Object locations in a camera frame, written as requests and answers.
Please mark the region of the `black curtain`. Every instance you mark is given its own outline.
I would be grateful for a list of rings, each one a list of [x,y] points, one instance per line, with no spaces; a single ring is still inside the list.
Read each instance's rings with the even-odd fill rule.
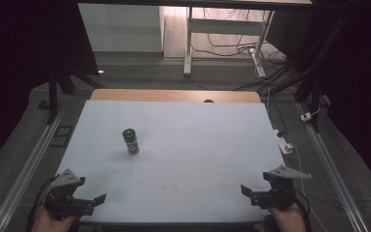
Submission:
[[[330,100],[328,116],[356,148],[371,170],[371,0],[311,0],[314,4],[349,7],[318,12],[276,11],[267,41],[282,51],[288,64],[302,72],[317,54],[315,42],[334,15],[348,21],[322,65],[321,94]]]
[[[32,89],[55,74],[97,73],[77,0],[0,0],[0,149]]]

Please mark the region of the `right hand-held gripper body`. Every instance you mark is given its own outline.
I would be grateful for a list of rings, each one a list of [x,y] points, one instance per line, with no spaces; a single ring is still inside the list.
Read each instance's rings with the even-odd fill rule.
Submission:
[[[250,197],[251,205],[259,206],[261,209],[271,207],[279,211],[287,210],[296,199],[294,181],[312,178],[311,174],[300,172],[283,164],[268,172],[272,175],[272,180],[267,181],[271,189],[253,191]]]

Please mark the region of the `white table sheet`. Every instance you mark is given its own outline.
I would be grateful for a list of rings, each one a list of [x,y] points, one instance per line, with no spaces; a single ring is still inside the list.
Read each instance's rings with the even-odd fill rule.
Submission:
[[[59,168],[86,177],[75,197],[106,194],[90,222],[249,222],[265,211],[241,185],[283,162],[261,103],[87,101]]]

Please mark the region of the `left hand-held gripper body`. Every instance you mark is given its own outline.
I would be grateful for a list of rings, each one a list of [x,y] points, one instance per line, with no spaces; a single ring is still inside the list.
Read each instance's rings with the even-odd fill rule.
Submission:
[[[94,200],[77,199],[73,197],[79,188],[77,177],[71,170],[66,169],[59,174],[50,185],[44,199],[44,206],[57,219],[67,217],[91,216],[95,207]]]

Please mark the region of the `person's right hand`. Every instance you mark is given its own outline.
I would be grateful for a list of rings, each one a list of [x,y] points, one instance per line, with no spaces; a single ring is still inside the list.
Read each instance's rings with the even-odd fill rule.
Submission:
[[[306,232],[302,212],[297,204],[292,204],[287,210],[279,211],[268,207],[281,232]]]

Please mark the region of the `white desk frame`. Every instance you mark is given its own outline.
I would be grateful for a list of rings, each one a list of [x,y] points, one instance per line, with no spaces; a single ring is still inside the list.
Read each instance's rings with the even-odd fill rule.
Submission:
[[[186,12],[186,44],[184,76],[191,74],[191,37],[193,33],[218,34],[218,35],[243,35],[257,36],[258,41],[254,48],[250,48],[250,56],[255,65],[255,71],[261,78],[266,77],[266,73],[260,60],[260,52],[266,34],[271,23],[273,11],[265,11],[262,21],[238,21],[227,19],[204,19],[194,18],[192,7],[187,8]]]

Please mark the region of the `white power strip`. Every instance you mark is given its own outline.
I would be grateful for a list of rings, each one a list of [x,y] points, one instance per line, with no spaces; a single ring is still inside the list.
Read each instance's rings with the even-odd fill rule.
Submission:
[[[283,155],[289,155],[293,153],[294,146],[292,143],[288,143],[283,137],[282,133],[279,130],[273,131],[276,139],[276,143]]]

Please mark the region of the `black rectangular floor frame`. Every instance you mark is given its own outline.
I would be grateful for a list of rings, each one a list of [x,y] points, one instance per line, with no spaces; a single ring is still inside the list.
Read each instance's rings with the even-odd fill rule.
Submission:
[[[53,134],[50,147],[66,148],[73,133],[73,126],[59,126]]]

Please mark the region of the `person's left hand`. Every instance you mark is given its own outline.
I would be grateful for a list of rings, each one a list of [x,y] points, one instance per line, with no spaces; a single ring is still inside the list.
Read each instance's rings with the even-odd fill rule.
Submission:
[[[57,220],[44,206],[41,206],[34,216],[31,232],[69,232],[75,221],[76,217]]]

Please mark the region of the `black tripod stand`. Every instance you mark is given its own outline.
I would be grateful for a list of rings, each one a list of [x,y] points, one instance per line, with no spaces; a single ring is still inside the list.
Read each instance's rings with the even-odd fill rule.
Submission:
[[[330,25],[323,30],[321,38],[314,43],[317,54],[314,55],[302,72],[297,72],[294,77],[290,77],[275,88],[270,89],[271,97],[299,83],[300,86],[294,94],[294,100],[296,102],[304,102],[308,96],[311,96],[311,111],[313,113],[319,112],[322,65],[348,18],[347,15],[334,15],[330,19]]]
[[[49,78],[49,117],[47,123],[51,125],[58,114],[57,88],[60,88],[66,95],[72,95],[76,90],[71,78],[75,76],[95,89],[101,85],[92,79],[88,74],[74,68],[71,65],[57,65]]]

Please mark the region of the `aluminium floor rail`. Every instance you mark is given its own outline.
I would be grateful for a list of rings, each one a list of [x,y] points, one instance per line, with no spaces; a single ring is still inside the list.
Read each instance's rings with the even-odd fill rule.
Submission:
[[[66,107],[66,102],[60,104],[58,113],[54,116],[53,121],[45,127],[43,134],[34,146],[28,159],[20,170],[20,173],[17,175],[9,193],[0,206],[0,232],[5,232],[12,217],[14,216],[16,207],[27,190],[27,187],[29,186],[32,177],[34,176],[49,145],[49,142],[65,114]]]
[[[301,108],[299,103],[296,103],[296,108],[300,113],[299,117],[306,113]],[[306,130],[310,136],[314,149],[316,150],[320,162],[325,169],[326,174],[329,177],[330,184],[332,185],[333,189],[336,193],[336,198],[338,202],[341,204],[341,207],[345,214],[348,217],[350,224],[352,225],[355,232],[369,232],[368,226],[361,215],[361,212],[357,206],[356,201],[354,200],[353,196],[351,195],[350,191],[348,190],[339,169],[336,167],[333,159],[330,156],[330,152],[326,146],[326,143],[323,137],[315,131],[315,129],[311,125],[311,120],[316,118],[318,111],[311,113],[312,118],[307,121],[303,122],[300,118],[300,122],[305,125]]]

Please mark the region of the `white cabinet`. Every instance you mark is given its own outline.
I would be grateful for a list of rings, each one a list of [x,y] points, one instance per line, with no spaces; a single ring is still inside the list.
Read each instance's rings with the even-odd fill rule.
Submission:
[[[78,8],[94,51],[163,51],[163,7],[79,3]]]

